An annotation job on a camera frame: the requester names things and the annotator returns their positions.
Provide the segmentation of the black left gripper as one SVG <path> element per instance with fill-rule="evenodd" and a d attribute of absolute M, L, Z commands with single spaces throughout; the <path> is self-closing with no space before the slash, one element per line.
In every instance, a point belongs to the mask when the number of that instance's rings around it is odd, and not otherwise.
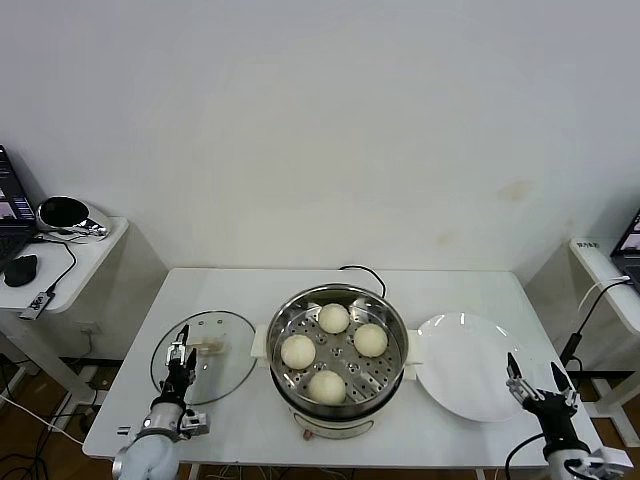
<path fill-rule="evenodd" d="M 158 397 L 160 403 L 184 404 L 187 389 L 194 383 L 197 349 L 193 348 L 186 360 L 189 330 L 189 325 L 185 324 L 168 348 L 168 376 Z"/>

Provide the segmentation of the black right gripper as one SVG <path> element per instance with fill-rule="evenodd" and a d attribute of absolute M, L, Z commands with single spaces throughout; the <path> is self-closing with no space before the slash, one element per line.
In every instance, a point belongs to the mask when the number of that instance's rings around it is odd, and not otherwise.
<path fill-rule="evenodd" d="M 572 417 L 577 413 L 579 393 L 566 372 L 555 362 L 551 371 L 559 393 L 538 393 L 522 376 L 517 360 L 507 353 L 506 386 L 514 399 L 540 424 L 545 449 L 580 449 Z"/>

